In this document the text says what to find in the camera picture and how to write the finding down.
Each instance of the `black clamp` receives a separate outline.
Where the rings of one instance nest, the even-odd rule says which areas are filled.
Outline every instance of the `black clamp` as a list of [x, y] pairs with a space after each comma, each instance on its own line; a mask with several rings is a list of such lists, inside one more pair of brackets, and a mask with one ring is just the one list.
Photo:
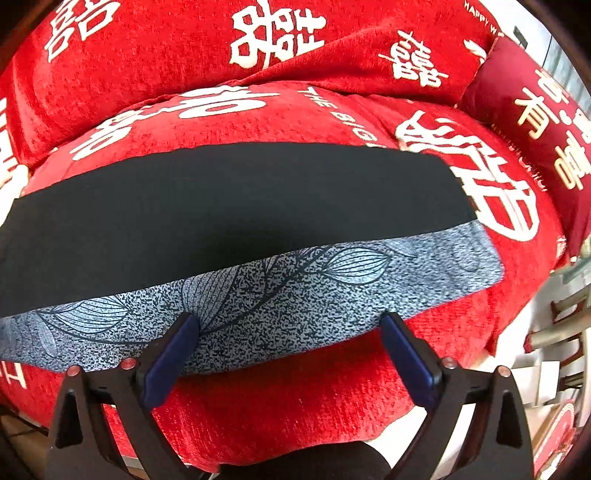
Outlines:
[[[385, 480], [429, 480], [465, 404], [476, 408], [450, 480], [532, 480], [530, 434], [511, 371], [492, 374], [440, 359], [395, 313], [381, 319], [382, 341], [413, 402], [427, 418]], [[75, 365], [63, 381], [50, 430], [47, 480], [130, 480], [103, 404], [115, 405], [129, 441], [151, 480], [204, 480], [210, 474], [186, 466], [150, 411], [162, 405], [199, 342], [199, 321], [181, 314], [139, 358], [117, 368], [84, 372]]]

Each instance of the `white chinese character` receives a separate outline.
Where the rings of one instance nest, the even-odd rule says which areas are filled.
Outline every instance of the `white chinese character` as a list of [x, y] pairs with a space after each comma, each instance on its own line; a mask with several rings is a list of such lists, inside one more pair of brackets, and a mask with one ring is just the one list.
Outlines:
[[[113, 14], [121, 6], [119, 2], [111, 0], [97, 0], [96, 2], [85, 0], [85, 11], [76, 16], [74, 7], [78, 2], [79, 0], [65, 0], [56, 8], [56, 17], [50, 21], [51, 38], [45, 45], [49, 63], [68, 48], [68, 41], [76, 30], [73, 26], [75, 22], [80, 30], [80, 38], [84, 41], [93, 33], [110, 24], [113, 21]], [[96, 21], [103, 14], [105, 17]]]
[[277, 96], [279, 93], [252, 93], [246, 87], [232, 87], [222, 85], [219, 87], [191, 90], [183, 93], [182, 97], [189, 100], [182, 100], [178, 105], [163, 107], [155, 112], [145, 113], [154, 105], [145, 105], [139, 110], [130, 110], [105, 120], [98, 127], [90, 138], [70, 151], [76, 155], [72, 160], [80, 160], [92, 155], [113, 143], [125, 138], [131, 131], [131, 125], [138, 120], [146, 120], [164, 112], [176, 112], [184, 110], [179, 118], [197, 118], [203, 116], [222, 115], [224, 113], [243, 112], [261, 108], [266, 105], [262, 100], [255, 100], [260, 97]]
[[522, 91], [524, 94], [530, 97], [530, 99], [515, 100], [516, 105], [525, 107], [525, 110], [523, 111], [520, 119], [517, 120], [517, 123], [519, 125], [523, 125], [527, 120], [528, 123], [534, 127], [534, 130], [530, 130], [530, 137], [534, 140], [537, 140], [546, 130], [550, 120], [552, 120], [555, 124], [559, 124], [560, 120], [558, 120], [558, 117], [544, 103], [543, 96], [540, 95], [539, 97], [536, 97], [536, 95], [534, 95], [532, 91], [526, 87], [524, 87]]
[[[507, 161], [475, 135], [464, 137], [454, 135], [455, 130], [448, 124], [448, 119], [436, 121], [444, 124], [436, 129], [428, 129], [420, 124], [425, 112], [419, 110], [412, 118], [396, 128], [396, 138], [401, 150], [422, 152], [432, 150], [451, 155], [469, 157], [477, 169], [451, 166], [453, 174], [462, 180], [463, 190], [476, 205], [478, 219], [495, 232], [520, 242], [527, 242], [535, 237], [540, 226], [536, 207], [535, 193], [525, 180], [513, 180], [500, 166]], [[478, 181], [495, 182], [497, 186], [482, 184]], [[489, 201], [498, 199], [503, 204], [511, 226], [506, 226], [495, 217]]]
[[536, 75], [540, 77], [538, 80], [538, 87], [540, 87], [546, 95], [548, 95], [556, 103], [568, 103], [568, 93], [566, 93], [560, 84], [554, 80], [545, 70], [535, 71]]
[[[294, 35], [290, 32], [294, 29], [294, 23], [291, 19], [291, 8], [280, 8], [277, 12], [271, 15], [268, 0], [256, 0], [260, 5], [263, 16], [259, 17], [256, 5], [250, 5], [239, 12], [232, 15], [234, 20], [234, 28], [245, 33], [242, 38], [230, 44], [232, 57], [231, 63], [237, 63], [243, 69], [250, 69], [256, 66], [258, 62], [259, 51], [265, 54], [263, 69], [266, 69], [271, 62], [271, 55], [277, 57], [280, 61], [289, 60], [294, 57]], [[300, 15], [301, 10], [296, 10], [295, 27], [297, 31], [307, 29], [311, 34], [314, 30], [320, 30], [326, 26], [324, 17], [313, 17], [312, 12], [306, 8], [306, 16]], [[265, 39], [260, 40], [256, 37], [255, 31], [259, 27], [265, 28]], [[285, 35], [273, 43], [273, 31], [283, 30]], [[324, 45], [324, 40], [316, 41], [314, 35], [310, 35], [309, 41], [304, 42], [303, 34], [297, 36], [297, 52], [296, 55], [312, 51]], [[246, 46], [248, 54], [242, 55], [240, 48]]]
[[56, 17], [50, 21], [51, 38], [45, 45], [47, 50], [47, 61], [56, 58], [61, 52], [68, 48], [68, 40], [75, 32], [71, 25], [76, 21], [74, 17], [74, 7], [78, 0], [66, 0], [56, 8]]
[[585, 143], [591, 143], [591, 122], [580, 108], [577, 108], [573, 123], [579, 130], [581, 130]]
[[[112, 2], [111, 0], [98, 0], [96, 3], [91, 0], [86, 0], [84, 6], [86, 11], [82, 15], [76, 17], [78, 29], [80, 30], [80, 38], [83, 41], [93, 33], [98, 32], [101, 28], [110, 24], [113, 21], [113, 14], [121, 4], [119, 2]], [[105, 14], [104, 19], [89, 29], [88, 25], [93, 23], [93, 20], [99, 18], [103, 13]]]
[[304, 36], [301, 33], [297, 35], [297, 53], [296, 55], [302, 55], [309, 51], [315, 50], [320, 48], [324, 45], [324, 40], [315, 41], [314, 30], [322, 30], [326, 26], [326, 19], [324, 17], [312, 17], [312, 11], [309, 8], [306, 8], [306, 16], [300, 16], [301, 10], [294, 11], [295, 15], [295, 27], [298, 32], [301, 32], [302, 29], [306, 28], [308, 33], [310, 34], [308, 41], [304, 42]]
[[390, 48], [390, 55], [378, 54], [378, 57], [392, 62], [392, 71], [397, 80], [420, 80], [421, 87], [429, 86], [439, 88], [441, 78], [449, 78], [449, 75], [438, 72], [431, 62], [431, 49], [424, 43], [413, 38], [413, 32], [406, 33], [398, 30], [404, 40], [397, 41]]
[[568, 130], [566, 135], [567, 147], [564, 150], [556, 147], [558, 158], [554, 162], [554, 168], [569, 190], [575, 187], [583, 190], [581, 179], [585, 175], [591, 174], [591, 164], [585, 154], [585, 149], [577, 142], [574, 135]]

